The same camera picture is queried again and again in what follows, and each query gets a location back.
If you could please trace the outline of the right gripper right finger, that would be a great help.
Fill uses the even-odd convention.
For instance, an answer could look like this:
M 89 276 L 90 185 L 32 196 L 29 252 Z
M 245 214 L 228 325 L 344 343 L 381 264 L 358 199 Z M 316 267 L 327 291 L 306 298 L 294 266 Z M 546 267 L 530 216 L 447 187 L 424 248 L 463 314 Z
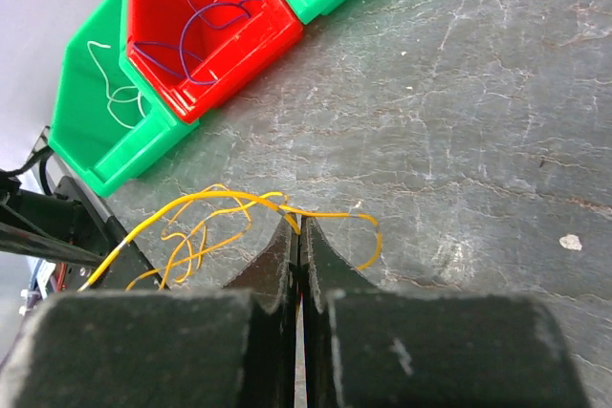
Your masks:
M 393 292 L 301 224 L 312 407 L 585 407 L 563 333 L 525 295 Z

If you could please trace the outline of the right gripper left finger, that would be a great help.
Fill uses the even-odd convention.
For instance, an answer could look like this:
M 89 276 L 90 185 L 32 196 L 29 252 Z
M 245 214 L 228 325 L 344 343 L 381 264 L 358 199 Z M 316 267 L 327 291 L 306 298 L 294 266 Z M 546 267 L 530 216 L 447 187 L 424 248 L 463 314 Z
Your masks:
M 290 407 L 297 236 L 286 222 L 222 288 L 64 293 L 1 368 L 5 407 Z

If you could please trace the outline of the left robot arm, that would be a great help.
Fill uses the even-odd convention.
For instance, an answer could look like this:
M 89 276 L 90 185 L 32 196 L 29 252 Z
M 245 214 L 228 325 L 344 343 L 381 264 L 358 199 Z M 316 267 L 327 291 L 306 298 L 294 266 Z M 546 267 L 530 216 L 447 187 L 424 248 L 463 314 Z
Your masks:
M 108 248 L 104 223 L 82 193 L 48 196 L 1 179 L 2 251 L 95 268 Z

